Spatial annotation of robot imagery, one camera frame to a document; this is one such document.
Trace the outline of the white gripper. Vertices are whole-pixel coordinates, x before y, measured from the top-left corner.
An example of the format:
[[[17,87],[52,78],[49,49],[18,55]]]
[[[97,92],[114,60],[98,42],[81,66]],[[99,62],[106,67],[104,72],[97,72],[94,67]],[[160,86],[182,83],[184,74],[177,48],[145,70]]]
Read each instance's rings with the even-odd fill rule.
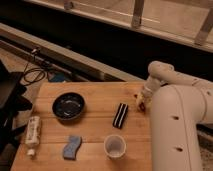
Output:
[[[152,95],[161,87],[161,81],[154,77],[148,77],[145,81],[142,93],[137,94],[136,103],[138,106],[145,104],[145,98],[151,98]]]

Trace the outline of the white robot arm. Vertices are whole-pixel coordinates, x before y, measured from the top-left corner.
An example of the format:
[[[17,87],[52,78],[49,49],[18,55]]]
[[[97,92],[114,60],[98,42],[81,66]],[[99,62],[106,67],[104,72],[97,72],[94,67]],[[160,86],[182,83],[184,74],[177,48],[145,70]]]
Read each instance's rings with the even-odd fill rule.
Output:
[[[203,171],[196,126],[213,123],[213,82],[153,61],[137,96],[150,116],[152,170]]]

